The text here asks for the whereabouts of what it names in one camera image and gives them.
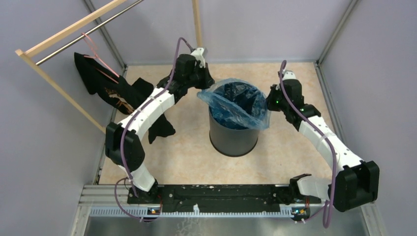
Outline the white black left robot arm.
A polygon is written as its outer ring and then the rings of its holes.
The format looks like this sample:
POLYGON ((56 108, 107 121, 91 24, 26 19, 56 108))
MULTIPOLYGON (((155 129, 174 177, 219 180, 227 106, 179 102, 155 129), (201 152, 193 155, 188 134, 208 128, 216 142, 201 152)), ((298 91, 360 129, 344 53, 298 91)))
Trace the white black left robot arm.
POLYGON ((169 76, 127 118, 106 127, 105 154, 127 174, 132 194, 145 203, 157 199, 157 182, 144 164, 142 139, 158 118, 177 104, 190 88, 208 89, 215 83, 208 64, 196 51, 181 54, 169 76))

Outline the metal hanging rod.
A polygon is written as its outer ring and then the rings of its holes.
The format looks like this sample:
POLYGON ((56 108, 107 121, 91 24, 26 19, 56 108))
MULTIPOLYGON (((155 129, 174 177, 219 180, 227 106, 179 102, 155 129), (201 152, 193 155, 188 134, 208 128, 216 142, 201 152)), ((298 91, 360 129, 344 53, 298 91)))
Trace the metal hanging rod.
MULTIPOLYGON (((97 26, 91 28, 89 31, 85 32, 87 35, 90 35, 94 32, 96 32, 97 30, 100 30, 101 28, 103 28, 106 24, 110 23, 111 21, 113 21, 114 19, 118 18, 119 16, 121 16, 122 14, 124 14, 125 12, 129 11, 130 9, 134 8, 135 6, 139 5, 140 3, 142 3, 143 0, 137 0, 134 3, 132 3, 131 5, 129 5, 128 7, 126 7, 125 9, 123 9, 122 11, 118 12, 117 14, 113 15, 112 17, 108 18, 107 20, 101 22, 100 24, 98 24, 97 26)), ((69 47, 71 47, 72 45, 76 44, 77 42, 81 41, 84 38, 84 36, 79 36, 77 38, 75 38, 74 40, 70 41, 69 43, 65 44, 64 46, 62 46, 61 48, 57 49, 56 51, 54 51, 53 53, 49 54, 48 56, 44 57, 43 59, 39 60, 38 62, 36 62, 36 65, 41 65, 45 62, 47 62, 48 60, 52 59, 53 57, 55 57, 56 55, 60 54, 61 52, 65 51, 66 49, 68 49, 69 47)))

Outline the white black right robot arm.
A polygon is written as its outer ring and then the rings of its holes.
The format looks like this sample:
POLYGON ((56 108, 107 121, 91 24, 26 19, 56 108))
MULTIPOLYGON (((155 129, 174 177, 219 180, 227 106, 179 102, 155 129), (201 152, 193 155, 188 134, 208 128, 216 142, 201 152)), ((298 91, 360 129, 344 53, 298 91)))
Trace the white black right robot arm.
POLYGON ((332 171, 331 179, 311 174, 292 178, 288 195, 293 202, 301 203, 311 196, 332 201, 339 212, 345 212, 377 200, 379 166, 374 161, 364 161, 345 146, 317 108, 305 103, 298 80, 273 84, 267 106, 270 111, 283 112, 286 121, 311 142, 332 171))

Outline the dark grey trash bin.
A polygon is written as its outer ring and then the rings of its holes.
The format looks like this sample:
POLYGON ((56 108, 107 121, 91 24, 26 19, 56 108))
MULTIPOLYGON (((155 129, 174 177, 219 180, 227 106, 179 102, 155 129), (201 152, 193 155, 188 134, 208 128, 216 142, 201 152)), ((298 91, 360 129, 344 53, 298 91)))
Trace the dark grey trash bin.
POLYGON ((254 129, 230 129, 217 122, 208 110, 209 139, 212 146, 222 155, 240 157, 250 153, 259 139, 259 130, 254 129))

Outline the blue plastic trash bag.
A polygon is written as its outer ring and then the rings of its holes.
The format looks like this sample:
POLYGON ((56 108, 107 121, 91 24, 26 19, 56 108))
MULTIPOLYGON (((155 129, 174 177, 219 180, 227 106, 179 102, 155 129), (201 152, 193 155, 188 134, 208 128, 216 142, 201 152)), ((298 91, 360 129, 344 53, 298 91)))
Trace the blue plastic trash bag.
POLYGON ((197 93, 211 117, 220 125, 234 130, 265 130, 270 126, 266 95, 251 83, 228 78, 197 93))

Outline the pink clothes hanger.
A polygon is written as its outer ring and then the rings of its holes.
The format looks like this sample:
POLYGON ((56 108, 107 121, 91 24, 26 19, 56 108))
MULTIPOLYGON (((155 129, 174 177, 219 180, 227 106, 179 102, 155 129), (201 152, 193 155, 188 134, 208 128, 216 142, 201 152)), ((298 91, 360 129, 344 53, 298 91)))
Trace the pink clothes hanger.
POLYGON ((108 64, 106 64, 101 59, 101 57, 98 55, 98 53, 97 53, 98 47, 95 44, 95 42, 86 33, 83 32, 83 33, 81 33, 81 35, 84 36, 83 40, 88 45, 91 52, 93 53, 93 56, 85 56, 85 57, 91 58, 91 59, 97 59, 98 61, 100 61, 100 63, 103 65, 103 67, 107 68, 112 74, 114 74, 115 77, 119 78, 119 74, 116 73, 108 64))

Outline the black garment with print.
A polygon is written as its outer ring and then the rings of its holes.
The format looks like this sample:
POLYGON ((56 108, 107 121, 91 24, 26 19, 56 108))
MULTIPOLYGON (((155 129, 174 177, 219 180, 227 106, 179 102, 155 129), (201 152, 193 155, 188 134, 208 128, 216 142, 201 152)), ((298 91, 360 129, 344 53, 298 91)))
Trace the black garment with print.
POLYGON ((107 104, 130 115, 145 102, 153 84, 138 78, 129 84, 122 75, 116 76, 88 55, 74 53, 74 63, 89 94, 98 94, 107 104))

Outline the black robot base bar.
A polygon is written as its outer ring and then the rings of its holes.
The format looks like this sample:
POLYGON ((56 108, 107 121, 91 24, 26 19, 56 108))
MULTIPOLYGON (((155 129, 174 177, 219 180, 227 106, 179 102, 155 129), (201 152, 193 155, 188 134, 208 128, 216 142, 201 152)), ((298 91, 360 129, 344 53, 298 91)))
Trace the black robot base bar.
POLYGON ((292 187, 282 184, 225 184, 180 185, 166 184, 151 188, 149 192, 129 190, 128 204, 156 204, 163 212, 191 212, 198 206, 203 213, 276 212, 281 206, 311 205, 322 201, 316 197, 296 195, 292 187))

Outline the wooden clothes rack frame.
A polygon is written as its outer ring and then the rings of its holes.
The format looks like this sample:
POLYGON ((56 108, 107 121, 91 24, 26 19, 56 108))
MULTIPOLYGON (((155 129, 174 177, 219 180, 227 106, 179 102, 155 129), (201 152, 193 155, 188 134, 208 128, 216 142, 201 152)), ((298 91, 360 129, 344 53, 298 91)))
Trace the wooden clothes rack frame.
POLYGON ((79 41, 86 38, 88 35, 100 31, 103 40, 106 43, 106 46, 110 49, 113 57, 116 59, 120 67, 125 68, 125 63, 122 59, 120 52, 118 51, 113 39, 109 35, 108 31, 106 30, 105 26, 113 21, 114 19, 118 18, 122 14, 126 13, 130 9, 134 8, 135 6, 142 3, 141 0, 136 0, 131 3, 129 6, 124 8, 123 10, 119 11, 118 13, 114 14, 113 16, 109 17, 107 20, 102 21, 101 17, 110 12, 111 10, 115 9, 119 5, 125 3, 123 0, 113 0, 100 8, 95 8, 94 4, 90 0, 84 0, 83 3, 86 5, 89 14, 80 20, 74 22, 73 24, 67 26, 66 28, 62 29, 61 31, 57 32, 56 34, 50 36, 49 38, 45 39, 44 41, 38 43, 37 45, 33 46, 32 48, 22 51, 18 49, 15 53, 31 67, 41 78, 43 78, 48 84, 50 84, 65 100, 67 100, 75 109, 77 109, 85 118, 87 118, 95 127, 97 127, 102 133, 105 133, 105 127, 100 125, 97 120, 95 120, 82 106, 77 103, 63 88, 61 88, 56 81, 54 81, 42 68, 40 65, 44 64, 45 62, 51 60, 58 54, 64 52, 65 50, 69 49, 71 46, 75 45, 79 41), (40 59, 37 62, 33 61, 33 57, 42 53, 43 51, 47 50, 48 48, 54 46, 55 44, 59 43, 66 37, 70 36, 71 34, 75 33, 76 31, 80 30, 84 26, 90 24, 91 22, 96 22, 96 26, 91 28, 90 30, 86 31, 84 34, 81 34, 74 38, 73 40, 69 41, 65 45, 62 45, 57 50, 53 51, 49 55, 45 56, 44 58, 40 59))

